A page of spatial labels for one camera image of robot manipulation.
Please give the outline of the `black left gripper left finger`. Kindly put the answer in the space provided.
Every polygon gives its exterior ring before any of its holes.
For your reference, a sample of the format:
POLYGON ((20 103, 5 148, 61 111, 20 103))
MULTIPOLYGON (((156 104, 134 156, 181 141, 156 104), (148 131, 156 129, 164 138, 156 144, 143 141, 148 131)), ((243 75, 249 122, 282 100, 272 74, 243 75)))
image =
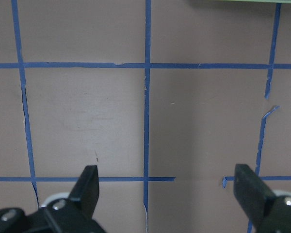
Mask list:
POLYGON ((84 168, 76 184, 72 188, 68 200, 87 218, 92 218, 99 198, 99 176, 97 165, 84 168))

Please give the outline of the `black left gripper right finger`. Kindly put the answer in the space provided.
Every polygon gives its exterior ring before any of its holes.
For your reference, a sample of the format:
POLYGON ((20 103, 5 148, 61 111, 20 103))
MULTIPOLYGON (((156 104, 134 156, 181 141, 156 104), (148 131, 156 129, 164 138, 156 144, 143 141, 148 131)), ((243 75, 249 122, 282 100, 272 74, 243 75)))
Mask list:
POLYGON ((247 164, 235 165, 233 193, 254 226, 262 223, 277 198, 247 164))

